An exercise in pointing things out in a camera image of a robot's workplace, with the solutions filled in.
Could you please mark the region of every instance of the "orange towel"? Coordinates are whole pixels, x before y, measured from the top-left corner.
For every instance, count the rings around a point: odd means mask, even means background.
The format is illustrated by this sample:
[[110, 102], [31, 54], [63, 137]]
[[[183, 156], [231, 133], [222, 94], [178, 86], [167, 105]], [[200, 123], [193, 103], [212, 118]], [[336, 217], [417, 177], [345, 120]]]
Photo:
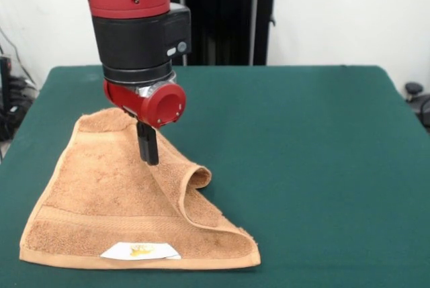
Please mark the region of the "orange towel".
[[[148, 166], [140, 160], [135, 123], [120, 109], [78, 120], [28, 220], [19, 257], [78, 269], [259, 265], [252, 237], [198, 191], [210, 182], [210, 171], [160, 133], [160, 164]], [[119, 242], [119, 257], [102, 256]], [[157, 244], [168, 244], [179, 256]]]

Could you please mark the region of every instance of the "black cable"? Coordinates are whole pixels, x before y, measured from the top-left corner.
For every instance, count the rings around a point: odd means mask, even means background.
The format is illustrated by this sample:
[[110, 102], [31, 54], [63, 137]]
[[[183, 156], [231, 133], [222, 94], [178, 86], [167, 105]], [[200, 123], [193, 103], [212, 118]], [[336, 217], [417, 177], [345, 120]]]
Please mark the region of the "black cable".
[[24, 71], [24, 73], [26, 74], [27, 78], [29, 78], [29, 80], [33, 83], [33, 85], [36, 85], [36, 83], [34, 82], [32, 76], [29, 74], [29, 72], [27, 71], [27, 69], [24, 67], [24, 65], [21, 62], [21, 58], [19, 57], [19, 52], [18, 52], [18, 48], [16, 47], [16, 45], [14, 43], [12, 43], [12, 41], [7, 37], [6, 33], [3, 31], [3, 29], [0, 26], [0, 33], [1, 35], [3, 35], [3, 37], [5, 38], [5, 40], [7, 41], [7, 43], [11, 44], [12, 48], [15, 50], [15, 54], [16, 54], [16, 59], [19, 63], [19, 65], [21, 66], [22, 70]]

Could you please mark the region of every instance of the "green table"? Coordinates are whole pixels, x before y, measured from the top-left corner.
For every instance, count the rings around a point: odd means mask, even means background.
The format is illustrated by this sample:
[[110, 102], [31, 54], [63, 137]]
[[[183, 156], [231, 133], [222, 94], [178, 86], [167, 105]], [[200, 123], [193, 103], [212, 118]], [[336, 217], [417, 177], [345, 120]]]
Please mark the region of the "green table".
[[18, 261], [26, 220], [83, 113], [110, 104], [98, 66], [57, 68], [0, 166], [0, 287], [430, 287], [430, 141], [376, 67], [177, 68], [163, 129], [208, 166], [204, 195], [258, 241], [239, 271], [76, 271]]

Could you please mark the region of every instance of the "towel label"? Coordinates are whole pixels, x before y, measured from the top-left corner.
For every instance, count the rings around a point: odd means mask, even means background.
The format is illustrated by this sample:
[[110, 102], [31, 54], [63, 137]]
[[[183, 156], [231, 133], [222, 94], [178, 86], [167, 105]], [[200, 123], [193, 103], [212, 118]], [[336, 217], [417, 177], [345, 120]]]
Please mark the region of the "towel label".
[[179, 253], [168, 243], [119, 242], [105, 251], [102, 258], [116, 260], [180, 259]]

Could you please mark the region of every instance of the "red wrist joint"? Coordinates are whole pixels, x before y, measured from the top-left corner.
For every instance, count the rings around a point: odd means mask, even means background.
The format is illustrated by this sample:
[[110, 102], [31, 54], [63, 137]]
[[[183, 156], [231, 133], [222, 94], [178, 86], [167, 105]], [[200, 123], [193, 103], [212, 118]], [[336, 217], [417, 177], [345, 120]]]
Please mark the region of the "red wrist joint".
[[175, 83], [165, 83], [141, 97], [121, 85], [104, 81], [106, 97], [116, 106], [154, 128], [176, 122], [186, 105], [185, 91]]

